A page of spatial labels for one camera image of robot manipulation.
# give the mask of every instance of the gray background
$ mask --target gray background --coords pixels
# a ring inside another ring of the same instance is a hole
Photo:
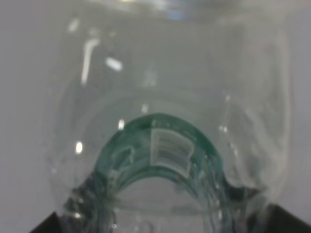
[[[66,20],[64,1],[0,1],[0,233],[27,233],[53,211],[40,127],[47,73]],[[310,22],[311,8],[295,13],[287,23],[294,139],[280,203],[311,224]]]

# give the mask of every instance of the label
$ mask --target label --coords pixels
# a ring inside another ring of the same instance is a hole
[[[188,178],[194,152],[189,139],[171,130],[152,129],[150,149],[152,166],[164,166]]]

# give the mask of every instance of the dark surface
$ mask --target dark surface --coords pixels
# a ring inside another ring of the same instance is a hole
[[[62,233],[56,214],[51,214],[31,233]],[[265,233],[311,233],[311,226],[281,207],[274,206]]]

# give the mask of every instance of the clear plastic bottle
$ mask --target clear plastic bottle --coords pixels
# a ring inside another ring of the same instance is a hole
[[[277,0],[72,0],[46,135],[64,233],[260,232],[287,170]]]

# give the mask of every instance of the white label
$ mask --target white label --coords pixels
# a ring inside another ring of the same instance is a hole
[[[151,130],[152,166],[165,166],[188,178],[194,144],[186,137],[165,129]]]

